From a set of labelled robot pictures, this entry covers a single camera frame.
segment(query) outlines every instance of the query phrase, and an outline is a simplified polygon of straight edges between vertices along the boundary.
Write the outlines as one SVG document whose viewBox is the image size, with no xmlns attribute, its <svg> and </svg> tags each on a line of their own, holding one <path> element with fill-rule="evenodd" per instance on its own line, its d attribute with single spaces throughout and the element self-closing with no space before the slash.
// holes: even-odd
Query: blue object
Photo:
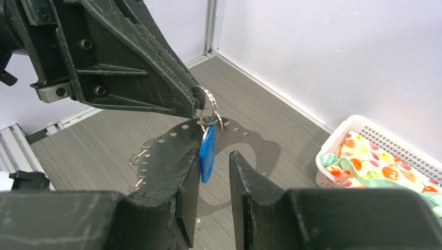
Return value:
<svg viewBox="0 0 442 250">
<path fill-rule="evenodd" d="M 213 163 L 215 162 L 215 137 L 215 128 L 211 124 L 205 138 L 203 138 L 199 154 L 202 183 L 207 183 L 212 174 Z"/>
</svg>

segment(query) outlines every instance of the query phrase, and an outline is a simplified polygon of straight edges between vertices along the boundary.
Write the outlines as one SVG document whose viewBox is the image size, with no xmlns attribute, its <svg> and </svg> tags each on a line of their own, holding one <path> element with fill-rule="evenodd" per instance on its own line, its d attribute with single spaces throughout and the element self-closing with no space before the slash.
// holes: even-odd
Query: white panel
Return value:
<svg viewBox="0 0 442 250">
<path fill-rule="evenodd" d="M 155 22 L 184 62 L 203 53 L 206 0 L 145 0 Z M 19 80 L 8 87 L 0 83 L 0 129 L 19 124 L 25 133 L 33 133 L 56 123 L 85 107 L 64 99 L 51 104 L 39 100 L 29 87 L 37 76 L 27 56 L 14 55 L 6 69 Z"/>
<path fill-rule="evenodd" d="M 442 161 L 439 0 L 227 0 L 219 52 L 331 129 L 363 115 Z"/>
</svg>

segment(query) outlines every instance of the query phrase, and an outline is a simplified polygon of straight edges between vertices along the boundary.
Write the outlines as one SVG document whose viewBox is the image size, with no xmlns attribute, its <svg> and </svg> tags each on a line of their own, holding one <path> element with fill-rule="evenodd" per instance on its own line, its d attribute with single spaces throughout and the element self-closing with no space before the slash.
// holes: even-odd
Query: screw head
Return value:
<svg viewBox="0 0 442 250">
<path fill-rule="evenodd" d="M 105 96 L 107 94 L 107 89 L 104 86 L 99 85 L 94 88 L 94 93 L 97 96 Z"/>
<path fill-rule="evenodd" d="M 45 9 L 45 8 L 39 8 L 37 10 L 37 15 L 38 15 L 39 19 L 43 22 L 47 22 L 51 19 L 51 13 L 49 11 L 47 11 L 47 9 Z"/>
<path fill-rule="evenodd" d="M 84 51 L 90 51 L 92 49 L 92 41 L 89 39 L 83 39 L 80 41 L 80 47 Z"/>
<path fill-rule="evenodd" d="M 66 90 L 63 89 L 62 87 L 59 87 L 56 91 L 55 94 L 57 94 L 59 97 L 63 97 L 66 95 Z"/>
</svg>

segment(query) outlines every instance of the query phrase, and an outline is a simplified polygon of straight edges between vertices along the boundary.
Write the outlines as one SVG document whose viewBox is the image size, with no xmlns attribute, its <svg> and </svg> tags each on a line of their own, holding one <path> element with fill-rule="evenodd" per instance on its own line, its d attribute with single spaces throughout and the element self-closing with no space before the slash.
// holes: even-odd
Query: fruit print fabric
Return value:
<svg viewBox="0 0 442 250">
<path fill-rule="evenodd" d="M 417 192 L 440 192 L 442 187 L 421 174 L 406 162 L 370 142 L 354 131 L 349 131 L 336 155 L 350 160 L 359 176 L 366 180 L 387 179 Z M 339 184 L 346 188 L 360 188 L 361 183 L 338 165 L 327 166 Z"/>
</svg>

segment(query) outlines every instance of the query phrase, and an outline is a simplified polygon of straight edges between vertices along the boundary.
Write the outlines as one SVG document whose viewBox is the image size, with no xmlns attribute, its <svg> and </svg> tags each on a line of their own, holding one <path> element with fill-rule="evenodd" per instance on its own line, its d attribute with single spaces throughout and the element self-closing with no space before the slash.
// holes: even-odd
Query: plastic laundry basket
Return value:
<svg viewBox="0 0 442 250">
<path fill-rule="evenodd" d="M 440 162 L 367 118 L 354 115 L 339 125 L 316 155 L 315 160 L 318 171 L 316 173 L 315 182 L 318 186 L 322 188 L 342 188 L 342 186 L 336 182 L 333 175 L 322 166 L 321 156 L 326 153 L 334 153 L 338 147 L 342 145 L 350 130 L 365 137 L 390 154 L 404 160 L 428 178 L 442 183 L 442 164 Z"/>
</svg>

